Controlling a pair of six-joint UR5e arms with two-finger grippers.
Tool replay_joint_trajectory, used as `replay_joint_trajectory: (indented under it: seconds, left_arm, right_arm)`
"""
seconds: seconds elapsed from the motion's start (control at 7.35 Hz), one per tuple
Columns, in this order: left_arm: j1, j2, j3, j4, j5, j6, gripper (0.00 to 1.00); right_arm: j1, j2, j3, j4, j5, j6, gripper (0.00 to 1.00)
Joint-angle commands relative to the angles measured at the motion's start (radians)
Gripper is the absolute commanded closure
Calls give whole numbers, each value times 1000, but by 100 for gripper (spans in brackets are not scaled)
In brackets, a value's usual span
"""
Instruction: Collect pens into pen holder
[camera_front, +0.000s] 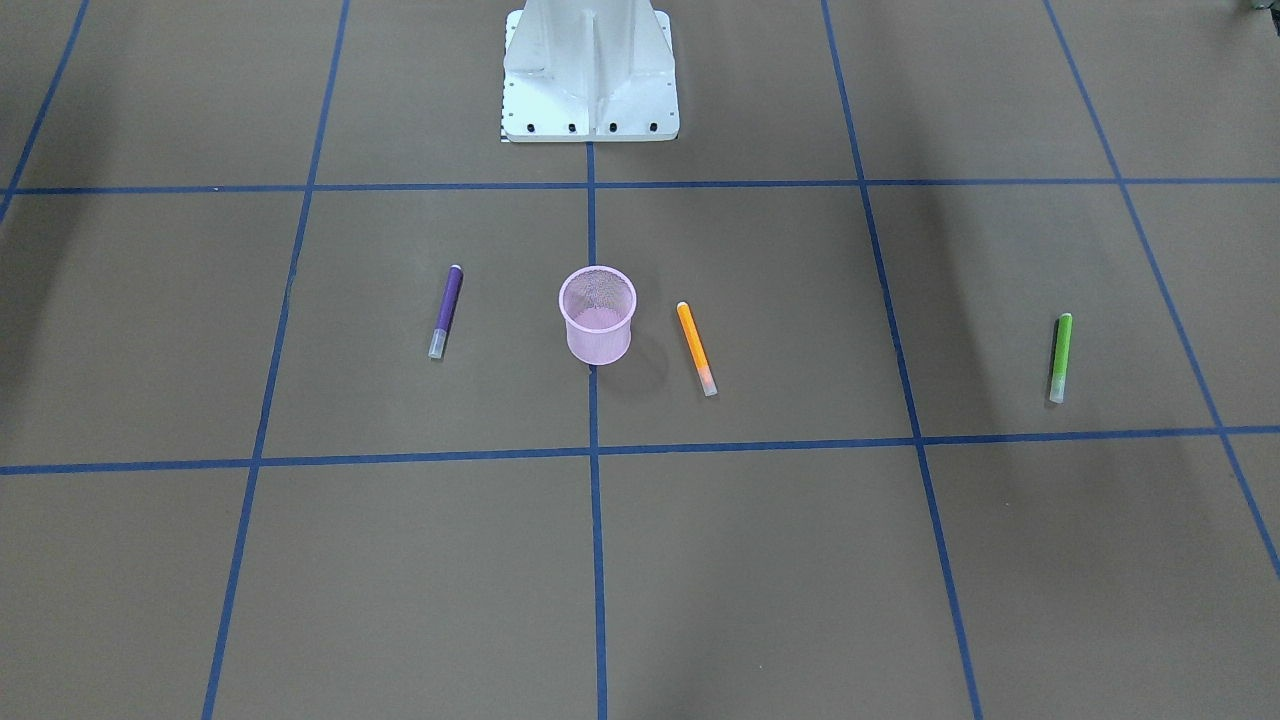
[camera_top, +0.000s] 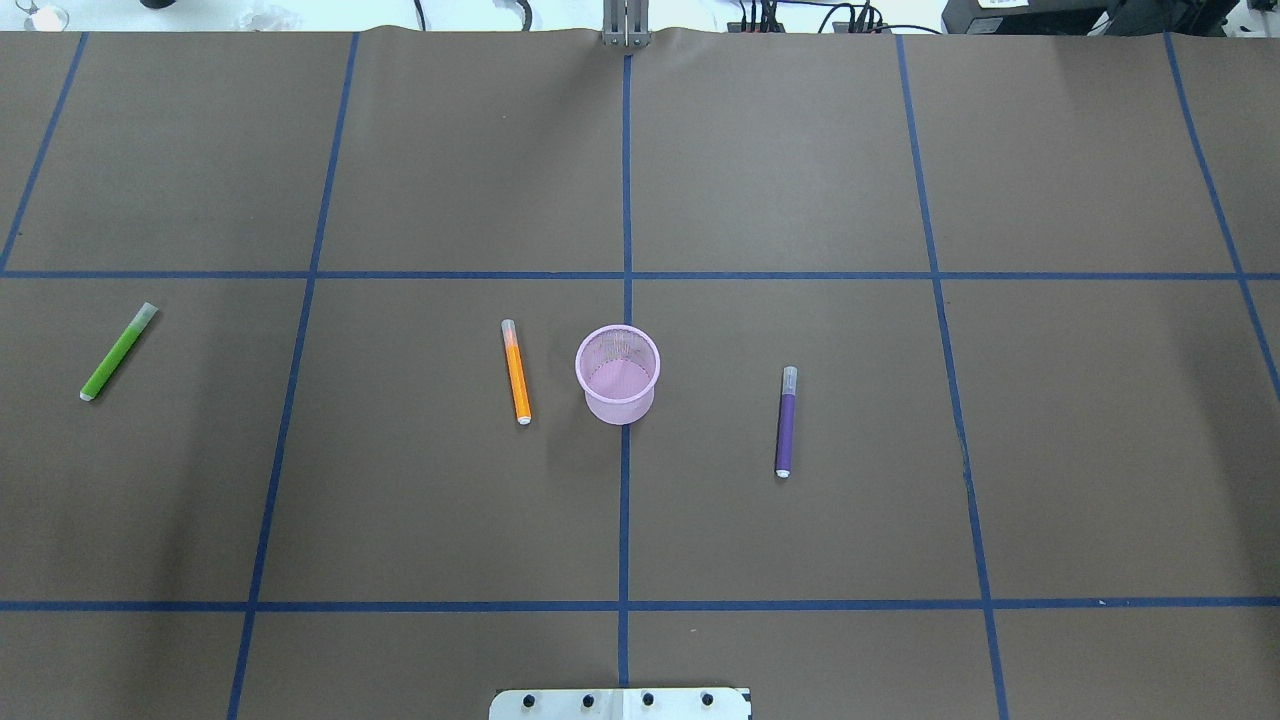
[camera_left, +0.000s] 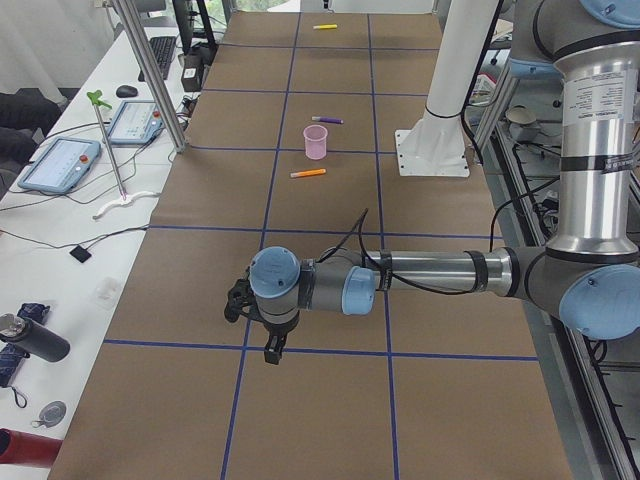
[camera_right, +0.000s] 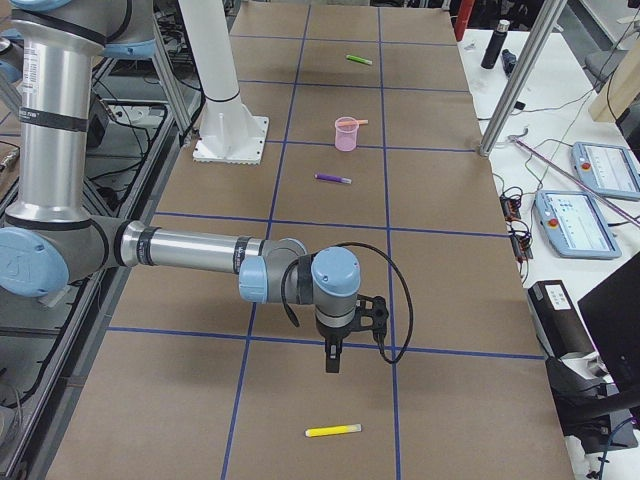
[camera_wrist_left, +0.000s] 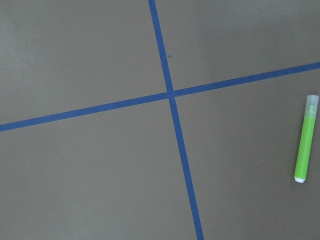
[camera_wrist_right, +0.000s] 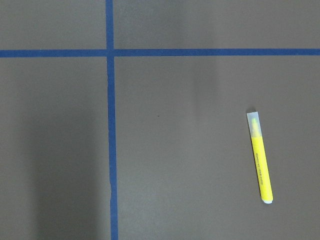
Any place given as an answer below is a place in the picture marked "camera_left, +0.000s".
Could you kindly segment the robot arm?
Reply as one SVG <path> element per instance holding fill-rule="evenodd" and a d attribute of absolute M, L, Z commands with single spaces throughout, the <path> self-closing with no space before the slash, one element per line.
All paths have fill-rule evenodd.
<path fill-rule="evenodd" d="M 639 326 L 639 249 L 627 236 L 629 178 L 639 154 L 639 5 L 519 1 L 513 73 L 563 78 L 559 223 L 542 247 L 486 253 L 350 251 L 318 259 L 261 250 L 227 295 L 224 315 L 264 325 L 278 363 L 304 310 L 365 315 L 393 287 L 457 296 L 491 291 L 534 304 L 582 335 L 618 339 Z"/>

